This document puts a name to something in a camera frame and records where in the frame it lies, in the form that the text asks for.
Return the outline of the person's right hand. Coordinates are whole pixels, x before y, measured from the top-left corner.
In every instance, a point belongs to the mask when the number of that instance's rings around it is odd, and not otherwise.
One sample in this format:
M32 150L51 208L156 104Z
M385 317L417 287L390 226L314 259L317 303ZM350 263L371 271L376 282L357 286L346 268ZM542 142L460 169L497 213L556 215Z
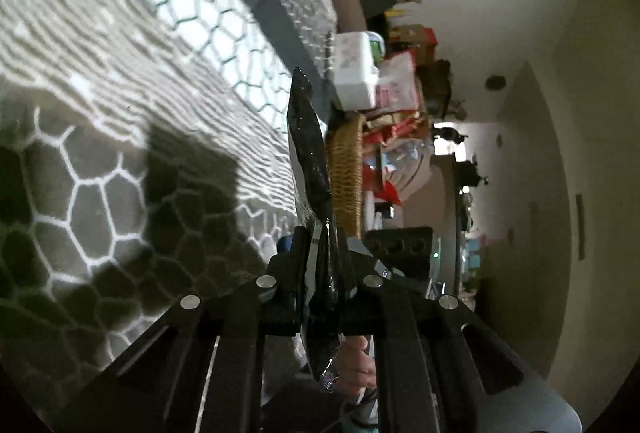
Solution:
M337 370L337 388L347 395L358 395L375 390L376 369L374 358L367 353L368 340L363 335L345 337L334 357Z

